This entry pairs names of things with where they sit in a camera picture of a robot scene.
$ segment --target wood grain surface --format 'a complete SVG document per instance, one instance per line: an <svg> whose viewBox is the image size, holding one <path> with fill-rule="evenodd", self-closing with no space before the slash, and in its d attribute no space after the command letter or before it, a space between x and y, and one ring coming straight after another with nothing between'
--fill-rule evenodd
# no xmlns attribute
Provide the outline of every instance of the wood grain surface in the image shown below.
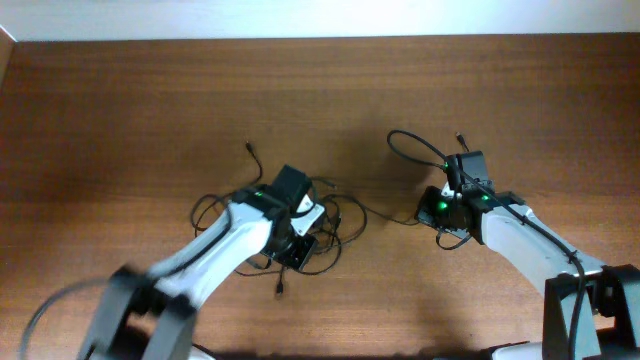
<svg viewBox="0 0 640 360"><path fill-rule="evenodd" d="M290 164L406 218L446 179L394 156L387 132L455 153L461 131L499 190L584 252L639 265L639 116L633 34L16 44L0 96L0 357L55 289L187 244L193 202L255 176L247 140L267 181ZM348 207L345 233L360 220ZM286 274L280 300L274 277L231 276L195 340L389 356L541 339L542 297L506 260L434 237L372 218L330 273ZM52 308L31 358L73 358L99 293Z"/></svg>

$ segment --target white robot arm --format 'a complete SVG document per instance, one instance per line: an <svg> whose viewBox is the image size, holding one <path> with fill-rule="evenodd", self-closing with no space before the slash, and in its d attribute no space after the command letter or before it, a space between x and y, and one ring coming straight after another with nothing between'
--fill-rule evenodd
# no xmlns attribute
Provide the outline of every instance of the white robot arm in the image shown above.
<svg viewBox="0 0 640 360"><path fill-rule="evenodd" d="M192 348L198 310L253 255L262 253L298 270L304 267L317 244L307 232L324 213L324 207L306 195L310 187L309 178L285 166L273 184L236 193L212 226L145 274L118 271L77 359L212 359ZM157 317L150 337L127 325L132 313Z"/></svg>
<svg viewBox="0 0 640 360"><path fill-rule="evenodd" d="M446 250L475 238L505 257L544 296L542 342L501 347L493 352L492 358L637 358L640 272L631 265L607 266L578 251L543 224L518 196L510 192L496 194L481 152L449 156L447 165L443 170L449 181L443 190L433 186L427 188L418 205L416 219L438 230L439 245L443 233L462 239L458 245ZM462 171L468 174L461 176ZM576 268L576 262L584 276ZM582 302L579 300L580 281L586 284ZM578 315L572 334L575 338L575 350L572 351L570 334L574 310ZM594 313L615 316L616 326L609 331L597 331Z"/></svg>

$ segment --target wooden table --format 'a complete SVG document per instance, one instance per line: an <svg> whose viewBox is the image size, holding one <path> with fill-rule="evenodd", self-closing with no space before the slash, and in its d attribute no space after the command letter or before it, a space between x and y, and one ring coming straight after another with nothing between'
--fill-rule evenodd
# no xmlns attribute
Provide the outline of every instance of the wooden table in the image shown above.
<svg viewBox="0 0 640 360"><path fill-rule="evenodd" d="M450 154L461 131L499 190L583 251L638 265L639 116L631 34L16 44L0 96L1 356L55 289L188 243L193 202L255 176L246 140L265 180L291 164L402 218L445 177L393 155L387 132ZM347 209L345 232L359 216ZM541 339L542 297L506 260L434 236L372 218L330 273L287 274L281 300L274 277L231 276L195 340L410 355ZM32 358L72 358L99 293L52 308Z"/></svg>

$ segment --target white wall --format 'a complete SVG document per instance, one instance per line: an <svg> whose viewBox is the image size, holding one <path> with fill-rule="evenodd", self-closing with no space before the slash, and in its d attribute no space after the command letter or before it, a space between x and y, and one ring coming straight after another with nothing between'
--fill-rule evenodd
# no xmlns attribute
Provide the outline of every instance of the white wall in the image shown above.
<svg viewBox="0 0 640 360"><path fill-rule="evenodd" d="M23 40L640 31L640 0L0 0Z"/></svg>

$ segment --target cable connector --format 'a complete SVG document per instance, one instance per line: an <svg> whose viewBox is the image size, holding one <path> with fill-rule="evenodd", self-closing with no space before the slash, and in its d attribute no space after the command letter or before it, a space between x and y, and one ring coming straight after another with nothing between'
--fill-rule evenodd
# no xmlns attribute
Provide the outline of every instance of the cable connector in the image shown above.
<svg viewBox="0 0 640 360"><path fill-rule="evenodd" d="M254 150L253 150L253 144L251 144L249 141L247 141L244 146L247 148L247 151L250 152L251 154L254 154Z"/></svg>
<svg viewBox="0 0 640 360"><path fill-rule="evenodd" d="M464 140L464 136L462 136L460 132L456 132L456 139L458 139L458 142L460 143L460 145L462 145L462 147L464 148L464 151L469 152L469 147L467 146L467 142Z"/></svg>
<svg viewBox="0 0 640 360"><path fill-rule="evenodd" d="M276 298L279 298L284 294L284 271L287 267L282 265L280 268L280 275L278 276L278 283L276 284Z"/></svg>

